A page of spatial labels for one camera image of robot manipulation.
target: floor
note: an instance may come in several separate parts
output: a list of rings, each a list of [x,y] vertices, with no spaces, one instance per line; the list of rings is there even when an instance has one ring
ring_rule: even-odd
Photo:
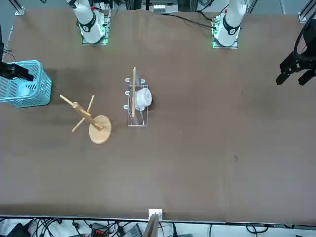
[[[30,219],[10,219],[5,220],[0,223],[0,235],[7,235],[9,232],[13,229],[13,227],[17,223],[21,223],[23,225],[27,224],[30,221]],[[79,233],[83,236],[83,234],[89,235],[91,233],[91,230],[89,226],[84,221],[76,221],[79,224]],[[88,224],[93,224],[93,221],[87,221]],[[104,222],[97,222],[101,225],[107,225],[108,223],[106,221]],[[121,222],[120,226],[123,226],[127,224],[126,222]],[[124,232],[127,233],[133,226],[136,224],[136,222],[132,222],[127,224],[124,227]],[[138,223],[141,232],[144,233],[144,230],[146,228],[146,223]],[[31,234],[35,233],[37,224],[34,223],[29,228],[29,232]],[[161,228],[158,229],[158,237],[170,237],[173,236],[173,226],[171,223],[162,223],[163,233],[161,231]],[[210,225],[208,224],[175,224],[176,230],[178,235],[186,235],[186,237],[190,237],[187,234],[191,234],[191,236],[197,236],[197,237],[208,237],[209,236],[209,228]],[[265,228],[257,227],[256,230],[262,231]],[[75,230],[74,226],[72,225],[72,220],[63,220],[61,225],[59,225],[57,222],[51,224],[49,226],[49,230],[53,234],[54,237],[73,237],[78,236],[77,231]],[[269,228],[265,233],[258,234],[258,237],[294,237],[294,236],[300,236],[300,237],[314,237],[316,235],[316,230],[301,230],[301,229],[284,229],[284,228]],[[211,228],[211,236],[212,237],[228,237],[228,236],[234,236],[234,237],[254,237],[254,234],[251,234],[247,231],[245,226],[223,226],[223,225],[212,225]]]

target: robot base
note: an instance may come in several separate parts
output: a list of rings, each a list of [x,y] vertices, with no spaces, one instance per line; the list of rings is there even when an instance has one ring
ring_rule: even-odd
[[[108,15],[105,15],[104,13],[101,13],[102,17],[102,25],[101,25],[101,31],[105,32],[104,36],[100,38],[100,40],[96,43],[88,43],[84,37],[82,37],[82,45],[91,45],[91,44],[97,44],[97,45],[107,45],[109,40],[109,31],[110,31],[110,21],[111,21],[111,10],[109,10]]]
[[[212,21],[212,26],[215,26],[217,29],[219,28],[219,25],[220,25],[220,16],[216,16],[216,18],[214,19],[214,21]],[[236,41],[233,45],[229,46],[229,47],[225,47],[225,46],[222,46],[218,41],[217,39],[215,39],[215,35],[218,33],[217,30],[214,30],[212,29],[212,47],[213,48],[235,48],[237,49],[238,48],[238,35],[237,35],[237,38],[236,38]]]

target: round wooden base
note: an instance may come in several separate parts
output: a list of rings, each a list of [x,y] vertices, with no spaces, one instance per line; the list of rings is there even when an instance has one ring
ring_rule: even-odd
[[[96,144],[102,144],[106,142],[106,140],[109,138],[111,131],[112,131],[112,125],[108,117],[104,115],[98,115],[94,118],[94,120],[100,124],[103,129],[99,131],[94,126],[90,124],[89,126],[89,136],[92,142]]]

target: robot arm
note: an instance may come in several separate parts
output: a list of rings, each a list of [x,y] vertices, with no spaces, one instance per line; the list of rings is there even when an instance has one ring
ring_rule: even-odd
[[[92,10],[89,0],[66,0],[79,22],[81,34],[88,43],[96,43],[105,35],[101,26],[102,13]]]
[[[316,76],[316,15],[314,12],[302,28],[296,39],[294,50],[280,64],[281,74],[277,77],[277,85],[283,84],[291,74],[307,70],[299,79],[300,85],[305,85]],[[302,37],[306,43],[305,52],[298,54],[297,47]]]
[[[214,37],[222,46],[229,47],[235,43],[245,13],[245,0],[230,0],[227,12],[220,15],[218,34]]]

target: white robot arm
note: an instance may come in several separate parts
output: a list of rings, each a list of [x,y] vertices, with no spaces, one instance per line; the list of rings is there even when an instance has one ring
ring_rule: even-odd
[[[230,0],[227,12],[220,15],[218,34],[214,36],[222,46],[229,47],[235,43],[245,13],[245,0]]]
[[[81,34],[88,43],[96,43],[105,35],[101,25],[104,19],[98,10],[92,10],[89,0],[66,0],[74,10]]]

